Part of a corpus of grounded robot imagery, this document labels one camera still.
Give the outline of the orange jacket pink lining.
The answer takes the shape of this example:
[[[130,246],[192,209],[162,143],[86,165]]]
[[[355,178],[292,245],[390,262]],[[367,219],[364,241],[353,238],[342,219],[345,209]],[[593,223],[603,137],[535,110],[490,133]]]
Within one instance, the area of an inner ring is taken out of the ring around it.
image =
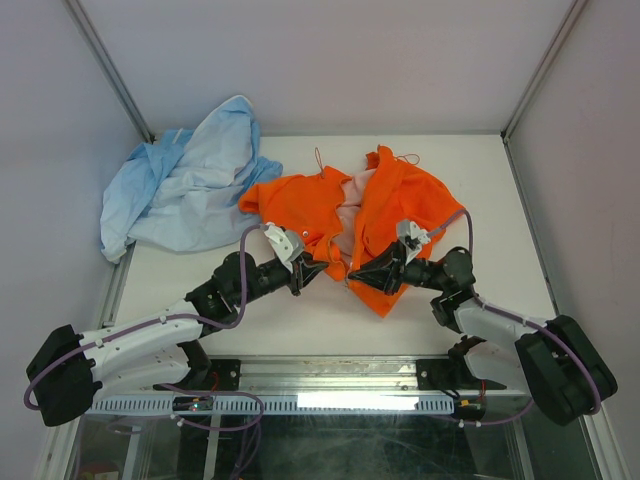
[[[353,176],[326,166],[314,175],[257,183],[240,197],[238,207],[296,232],[337,282],[382,254],[396,240],[396,226],[403,220],[438,242],[446,222],[463,209],[447,186],[387,146],[366,159],[365,170]]]

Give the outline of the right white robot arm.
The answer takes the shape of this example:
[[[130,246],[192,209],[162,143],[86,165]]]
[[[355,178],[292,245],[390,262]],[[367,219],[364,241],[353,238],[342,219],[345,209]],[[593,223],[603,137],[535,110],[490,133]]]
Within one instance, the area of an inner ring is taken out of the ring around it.
[[[396,241],[348,277],[386,295],[404,286],[436,291],[430,302],[436,321],[461,336],[447,363],[448,378],[459,387],[489,380],[520,391],[560,426],[598,413],[618,390],[574,318],[531,320],[481,300],[472,255],[463,247],[431,261],[410,257],[408,247]]]

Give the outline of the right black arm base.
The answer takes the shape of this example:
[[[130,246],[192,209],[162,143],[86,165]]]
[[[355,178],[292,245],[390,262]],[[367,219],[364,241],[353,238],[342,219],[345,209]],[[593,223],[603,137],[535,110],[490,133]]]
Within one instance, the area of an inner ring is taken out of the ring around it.
[[[421,391],[439,390],[454,393],[459,390],[505,390],[500,383],[474,376],[465,363],[472,347],[483,343],[478,337],[464,335],[445,357],[420,358],[415,361],[417,387]]]

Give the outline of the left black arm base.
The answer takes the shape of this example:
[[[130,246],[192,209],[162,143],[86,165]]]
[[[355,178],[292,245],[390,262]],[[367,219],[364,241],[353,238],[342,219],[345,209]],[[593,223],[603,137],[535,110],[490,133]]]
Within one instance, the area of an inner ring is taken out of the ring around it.
[[[186,355],[185,377],[156,384],[155,390],[168,390],[166,385],[185,391],[235,392],[239,389],[242,365],[239,358],[209,356],[197,340],[179,343],[177,347]]]

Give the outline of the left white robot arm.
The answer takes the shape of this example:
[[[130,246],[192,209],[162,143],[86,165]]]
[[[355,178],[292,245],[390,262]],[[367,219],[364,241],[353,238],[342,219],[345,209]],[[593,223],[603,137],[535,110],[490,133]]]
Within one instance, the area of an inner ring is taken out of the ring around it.
[[[164,310],[119,327],[53,330],[26,368],[25,407],[48,427],[85,414],[95,402],[147,386],[198,388],[209,377],[199,341],[236,327],[249,303],[281,288],[300,295],[327,263],[308,252],[284,265],[226,256],[209,280]]]

